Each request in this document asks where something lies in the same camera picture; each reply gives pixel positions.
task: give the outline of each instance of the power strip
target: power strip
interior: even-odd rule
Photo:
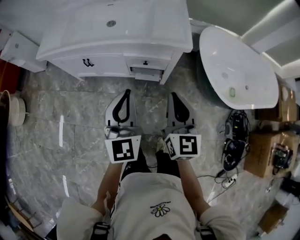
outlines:
[[[229,177],[228,179],[226,179],[222,185],[224,186],[224,188],[229,188],[233,183],[236,182],[237,178],[238,178],[238,175],[235,174],[235,175]]]

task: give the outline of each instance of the black pants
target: black pants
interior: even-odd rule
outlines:
[[[171,160],[169,154],[162,150],[156,153],[157,172],[173,175],[180,178],[179,168],[176,160]],[[142,149],[139,150],[139,156],[136,161],[128,162],[122,174],[121,180],[131,173],[150,173],[146,162],[146,158]]]

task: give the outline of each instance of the white vanity cabinet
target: white vanity cabinet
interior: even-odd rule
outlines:
[[[95,1],[57,12],[37,59],[79,79],[117,76],[164,84],[192,48],[185,0]]]

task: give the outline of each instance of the drain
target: drain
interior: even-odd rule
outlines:
[[[115,21],[115,20],[108,21],[106,25],[107,25],[107,27],[109,27],[109,28],[110,28],[110,27],[113,27],[114,25],[116,25],[116,21]]]

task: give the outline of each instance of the white t-shirt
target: white t-shirt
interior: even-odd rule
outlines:
[[[58,240],[89,240],[94,224],[102,219],[95,209],[67,199],[57,222]],[[224,208],[209,208],[200,222],[213,229],[217,240],[246,239]],[[136,172],[121,182],[111,217],[114,240],[153,240],[163,234],[172,240],[201,239],[197,225],[178,177]]]

